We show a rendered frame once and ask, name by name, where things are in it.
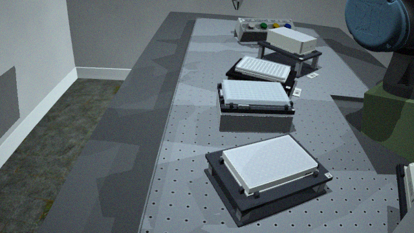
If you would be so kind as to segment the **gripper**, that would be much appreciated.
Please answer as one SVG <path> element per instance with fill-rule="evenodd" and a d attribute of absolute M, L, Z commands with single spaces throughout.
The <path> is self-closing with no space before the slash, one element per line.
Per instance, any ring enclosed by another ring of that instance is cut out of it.
<path fill-rule="evenodd" d="M 234 5 L 234 8 L 236 10 L 239 10 L 239 8 L 241 7 L 243 0 L 232 0 L 232 3 Z"/>

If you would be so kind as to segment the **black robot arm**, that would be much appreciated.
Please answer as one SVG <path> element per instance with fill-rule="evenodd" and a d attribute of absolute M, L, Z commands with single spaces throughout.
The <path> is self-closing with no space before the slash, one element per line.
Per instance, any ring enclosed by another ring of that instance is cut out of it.
<path fill-rule="evenodd" d="M 383 90 L 414 100 L 414 0 L 347 0 L 345 22 L 363 48 L 393 52 Z"/>

